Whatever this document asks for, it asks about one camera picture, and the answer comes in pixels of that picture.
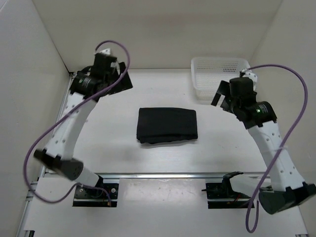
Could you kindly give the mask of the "black trousers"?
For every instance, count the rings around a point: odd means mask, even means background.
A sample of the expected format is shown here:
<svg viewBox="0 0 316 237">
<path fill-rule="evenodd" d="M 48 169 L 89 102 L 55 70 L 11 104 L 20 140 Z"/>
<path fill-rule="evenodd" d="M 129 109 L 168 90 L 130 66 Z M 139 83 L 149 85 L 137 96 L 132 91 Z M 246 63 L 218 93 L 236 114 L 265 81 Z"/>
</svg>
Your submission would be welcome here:
<svg viewBox="0 0 316 237">
<path fill-rule="evenodd" d="M 183 108 L 140 108 L 136 138 L 141 144 L 196 140 L 197 113 Z"/>
</svg>

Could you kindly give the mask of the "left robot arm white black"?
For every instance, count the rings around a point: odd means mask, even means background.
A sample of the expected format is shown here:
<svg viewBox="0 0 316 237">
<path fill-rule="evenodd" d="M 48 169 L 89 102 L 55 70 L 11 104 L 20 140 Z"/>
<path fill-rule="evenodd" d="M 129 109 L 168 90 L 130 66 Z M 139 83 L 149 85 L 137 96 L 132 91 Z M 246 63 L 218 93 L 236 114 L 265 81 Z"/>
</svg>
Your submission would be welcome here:
<svg viewBox="0 0 316 237">
<path fill-rule="evenodd" d="M 53 137 L 45 147 L 34 152 L 34 157 L 47 168 L 70 181 L 86 185 L 87 193 L 93 198 L 102 195 L 104 186 L 101 184 L 99 175 L 88 170 L 84 167 L 82 161 L 73 157 L 74 148 L 87 117 L 95 108 L 99 99 L 133 87 L 128 74 L 120 78 L 125 68 L 125 63 L 119 63 L 109 48 L 96 53 L 93 65 L 78 71 L 70 86 L 63 114 L 66 115 L 72 109 L 75 109 L 75 111 L 57 126 Z M 85 99 L 113 83 L 116 85 L 109 91 L 76 109 L 76 106 Z"/>
</svg>

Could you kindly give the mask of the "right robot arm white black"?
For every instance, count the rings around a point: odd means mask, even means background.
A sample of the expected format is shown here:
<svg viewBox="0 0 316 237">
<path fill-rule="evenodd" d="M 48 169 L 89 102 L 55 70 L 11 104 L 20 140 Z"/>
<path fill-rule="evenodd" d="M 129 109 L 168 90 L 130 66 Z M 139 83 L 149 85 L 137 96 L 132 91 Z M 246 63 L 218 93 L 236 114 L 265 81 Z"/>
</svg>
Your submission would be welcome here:
<svg viewBox="0 0 316 237">
<path fill-rule="evenodd" d="M 282 145 L 277 117 L 270 103 L 256 100 L 253 80 L 247 77 L 221 81 L 211 102 L 241 121 L 255 141 L 266 166 L 275 155 L 277 160 L 269 171 L 270 183 L 263 183 L 255 198 L 269 214 L 301 205 L 316 194 L 316 186 L 307 184 Z"/>
</svg>

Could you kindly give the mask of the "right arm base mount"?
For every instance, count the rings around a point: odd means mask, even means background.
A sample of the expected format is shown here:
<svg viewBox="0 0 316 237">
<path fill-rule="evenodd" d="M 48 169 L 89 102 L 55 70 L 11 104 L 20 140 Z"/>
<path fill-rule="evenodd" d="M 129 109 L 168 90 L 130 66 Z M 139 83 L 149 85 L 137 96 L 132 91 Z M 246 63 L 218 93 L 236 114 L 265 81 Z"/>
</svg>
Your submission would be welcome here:
<svg viewBox="0 0 316 237">
<path fill-rule="evenodd" d="M 247 208 L 259 181 L 235 171 L 223 176 L 220 183 L 206 183 L 202 192 L 206 193 L 209 209 Z"/>
</svg>

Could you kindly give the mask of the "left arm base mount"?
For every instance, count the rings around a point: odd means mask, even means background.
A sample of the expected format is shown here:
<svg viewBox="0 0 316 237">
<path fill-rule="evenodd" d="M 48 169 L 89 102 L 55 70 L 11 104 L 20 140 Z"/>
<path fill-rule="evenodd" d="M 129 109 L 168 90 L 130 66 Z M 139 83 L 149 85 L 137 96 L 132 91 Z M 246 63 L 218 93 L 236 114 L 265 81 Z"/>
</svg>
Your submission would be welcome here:
<svg viewBox="0 0 316 237">
<path fill-rule="evenodd" d="M 104 179 L 102 185 L 102 188 L 106 190 L 110 196 L 110 202 L 108 201 L 107 194 L 102 190 L 76 187 L 73 198 L 73 207 L 117 207 L 119 180 Z"/>
</svg>

